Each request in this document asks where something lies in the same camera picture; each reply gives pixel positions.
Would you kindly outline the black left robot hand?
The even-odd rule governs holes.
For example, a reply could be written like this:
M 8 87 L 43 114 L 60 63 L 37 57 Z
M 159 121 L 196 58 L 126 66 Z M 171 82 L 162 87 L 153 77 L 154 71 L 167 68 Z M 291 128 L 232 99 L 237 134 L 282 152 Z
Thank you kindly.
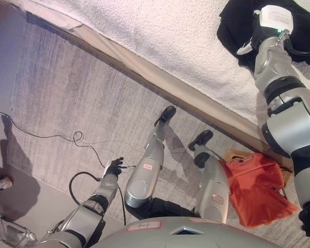
M 109 167 L 105 170 L 104 177 L 107 175 L 115 175 L 118 177 L 121 174 L 121 166 L 123 165 L 123 157 L 113 160 Z

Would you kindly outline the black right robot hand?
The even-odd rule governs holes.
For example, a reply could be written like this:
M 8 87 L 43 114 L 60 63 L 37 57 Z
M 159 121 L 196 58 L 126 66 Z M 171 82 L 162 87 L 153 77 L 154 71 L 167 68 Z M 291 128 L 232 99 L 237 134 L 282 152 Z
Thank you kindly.
M 263 41 L 271 37 L 282 38 L 290 35 L 294 29 L 292 13 L 283 7 L 266 5 L 254 10 L 252 36 L 237 50 L 237 55 L 244 55 L 252 50 L 258 51 Z

